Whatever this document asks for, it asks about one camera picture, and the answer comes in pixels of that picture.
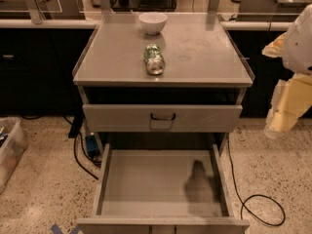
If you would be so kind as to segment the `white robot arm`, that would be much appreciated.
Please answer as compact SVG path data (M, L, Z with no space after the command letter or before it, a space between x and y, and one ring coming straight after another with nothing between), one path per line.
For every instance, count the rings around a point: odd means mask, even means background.
M262 50L265 56L282 58L293 72L288 81L275 86L264 133L279 138L288 133L298 119L312 107L312 5L308 5L287 32Z

